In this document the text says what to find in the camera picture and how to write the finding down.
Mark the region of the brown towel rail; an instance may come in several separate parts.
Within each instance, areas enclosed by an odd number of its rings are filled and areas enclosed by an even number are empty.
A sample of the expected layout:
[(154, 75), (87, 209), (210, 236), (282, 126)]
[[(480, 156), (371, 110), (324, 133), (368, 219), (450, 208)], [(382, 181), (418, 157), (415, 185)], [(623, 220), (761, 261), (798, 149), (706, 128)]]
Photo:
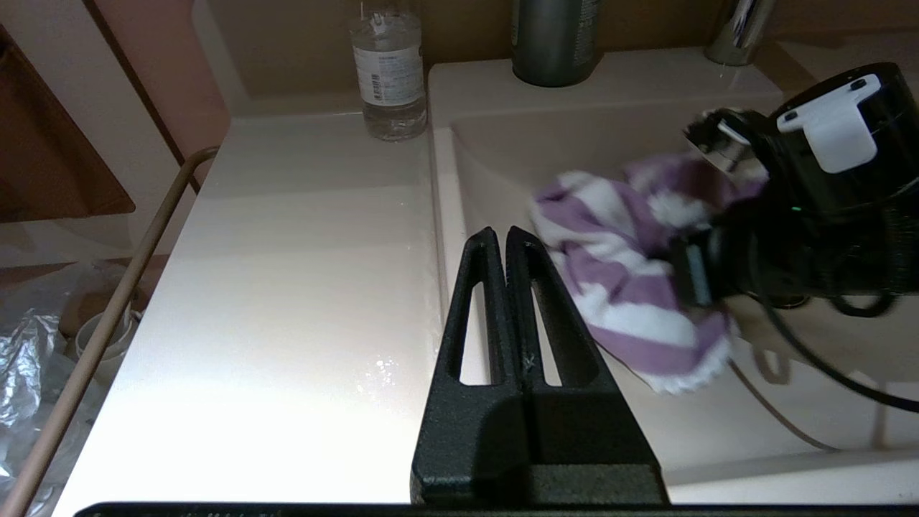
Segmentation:
[(79, 403), (82, 402), (85, 391), (98, 369), (98, 364), (101, 363), (118, 321), (128, 308), (134, 290), (146, 271), (186, 187), (197, 168), (216, 157), (219, 151), (220, 148), (217, 145), (200, 149), (184, 160), (178, 170), (163, 202), (142, 236), (140, 245), (132, 256), (122, 280), (106, 305), (101, 321), (96, 325), (85, 352), (76, 363), (75, 370), (67, 380), (57, 403), (53, 406), (46, 426), (40, 432), (32, 451), (27, 455), (19, 479), (11, 488), (9, 497), (4, 501), (3, 506), (0, 507), (0, 517), (27, 517), (27, 511), (37, 494), (37, 489), (49, 470), (52, 459), (55, 458), (60, 442), (65, 437), (75, 412), (78, 411)]

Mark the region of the purple white striped towel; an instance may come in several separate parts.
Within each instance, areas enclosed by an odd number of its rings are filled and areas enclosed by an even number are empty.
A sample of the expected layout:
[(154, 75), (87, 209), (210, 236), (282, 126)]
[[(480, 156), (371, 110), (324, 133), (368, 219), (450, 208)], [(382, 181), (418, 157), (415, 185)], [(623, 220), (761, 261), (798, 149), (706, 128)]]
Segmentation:
[(654, 154), (624, 164), (619, 179), (558, 174), (528, 211), (598, 346), (650, 389), (680, 395), (726, 368), (740, 331), (724, 305), (678, 300), (668, 245), (754, 197), (767, 179), (755, 161), (725, 173), (693, 152)]

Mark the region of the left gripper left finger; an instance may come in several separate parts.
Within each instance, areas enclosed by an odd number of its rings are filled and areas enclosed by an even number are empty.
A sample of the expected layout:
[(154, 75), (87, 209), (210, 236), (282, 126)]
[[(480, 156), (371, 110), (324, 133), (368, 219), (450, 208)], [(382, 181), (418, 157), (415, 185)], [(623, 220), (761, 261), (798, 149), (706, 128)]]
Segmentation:
[[(462, 382), (474, 288), (485, 295), (488, 385)], [(522, 491), (528, 464), (518, 354), (498, 236), (467, 239), (411, 461), (417, 505), (501, 505)]]

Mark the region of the chrome faucet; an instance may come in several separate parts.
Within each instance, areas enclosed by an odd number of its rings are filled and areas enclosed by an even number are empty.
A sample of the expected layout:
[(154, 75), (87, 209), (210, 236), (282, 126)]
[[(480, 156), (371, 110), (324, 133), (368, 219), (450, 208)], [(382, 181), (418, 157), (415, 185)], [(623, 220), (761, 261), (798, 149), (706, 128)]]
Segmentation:
[(729, 67), (749, 65), (776, 4), (777, 0), (724, 0), (712, 41), (704, 49), (706, 59)]

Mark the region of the small clear plastic bottle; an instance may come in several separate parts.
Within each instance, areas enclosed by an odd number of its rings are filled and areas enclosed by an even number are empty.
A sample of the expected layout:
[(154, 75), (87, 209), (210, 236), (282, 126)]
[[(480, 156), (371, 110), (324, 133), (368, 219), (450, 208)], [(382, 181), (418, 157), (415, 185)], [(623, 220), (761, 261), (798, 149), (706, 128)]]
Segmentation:
[(370, 136), (414, 139), (427, 127), (420, 0), (350, 0), (348, 29)]

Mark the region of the dark soap dispenser bottle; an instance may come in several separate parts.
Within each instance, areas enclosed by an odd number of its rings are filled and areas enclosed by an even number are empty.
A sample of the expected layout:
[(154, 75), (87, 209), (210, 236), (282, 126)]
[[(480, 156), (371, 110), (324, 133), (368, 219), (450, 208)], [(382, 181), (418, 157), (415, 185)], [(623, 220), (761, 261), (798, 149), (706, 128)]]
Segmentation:
[(595, 67), (603, 0), (513, 0), (512, 70), (542, 88), (583, 82)]

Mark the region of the clear plastic bin bag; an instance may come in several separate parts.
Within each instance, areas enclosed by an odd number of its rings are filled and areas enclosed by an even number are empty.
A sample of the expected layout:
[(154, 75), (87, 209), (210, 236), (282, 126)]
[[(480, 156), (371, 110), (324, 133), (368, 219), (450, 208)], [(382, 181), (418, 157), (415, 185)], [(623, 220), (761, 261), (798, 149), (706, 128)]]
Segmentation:
[[(116, 263), (80, 262), (0, 287), (0, 505), (19, 480), (124, 272)], [(27, 517), (52, 517), (140, 320), (132, 307), (119, 317)]]

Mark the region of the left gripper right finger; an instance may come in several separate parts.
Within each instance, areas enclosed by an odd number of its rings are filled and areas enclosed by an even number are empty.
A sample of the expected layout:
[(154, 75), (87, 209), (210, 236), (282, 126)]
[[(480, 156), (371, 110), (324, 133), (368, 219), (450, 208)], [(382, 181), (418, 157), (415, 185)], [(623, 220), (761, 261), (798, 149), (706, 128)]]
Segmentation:
[(531, 461), (549, 505), (666, 505), (662, 470), (537, 236), (506, 238), (508, 295)]

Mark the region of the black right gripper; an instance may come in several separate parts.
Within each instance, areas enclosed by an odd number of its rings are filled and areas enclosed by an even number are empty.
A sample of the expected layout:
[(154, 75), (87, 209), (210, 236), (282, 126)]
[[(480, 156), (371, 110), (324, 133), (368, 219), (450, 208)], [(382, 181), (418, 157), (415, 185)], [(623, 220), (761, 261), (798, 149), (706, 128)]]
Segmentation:
[(676, 296), (687, 307), (715, 307), (727, 297), (752, 291), (750, 239), (778, 216), (771, 204), (732, 204), (671, 239)]

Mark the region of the white sink basin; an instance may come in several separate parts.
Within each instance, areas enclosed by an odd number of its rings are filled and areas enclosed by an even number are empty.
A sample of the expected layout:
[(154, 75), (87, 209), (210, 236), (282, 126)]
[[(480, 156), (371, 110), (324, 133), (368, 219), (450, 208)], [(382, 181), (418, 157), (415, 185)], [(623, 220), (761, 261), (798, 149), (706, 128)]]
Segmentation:
[[(441, 301), (449, 305), (463, 244), (491, 226), (531, 229), (532, 194), (578, 169), (617, 177), (623, 164), (687, 150), (683, 129), (719, 107), (778, 107), (864, 63), (896, 62), (919, 101), (919, 33), (779, 42), (748, 67), (696, 48), (608, 53), (570, 88), (517, 79), (508, 61), (434, 66), (428, 78), (439, 210)], [(732, 302), (744, 340), (696, 392), (653, 393), (606, 357), (662, 465), (673, 503), (919, 503), (919, 414), (877, 406), (807, 365), (788, 385), (765, 382), (754, 352), (778, 364), (783, 341), (755, 302)]]

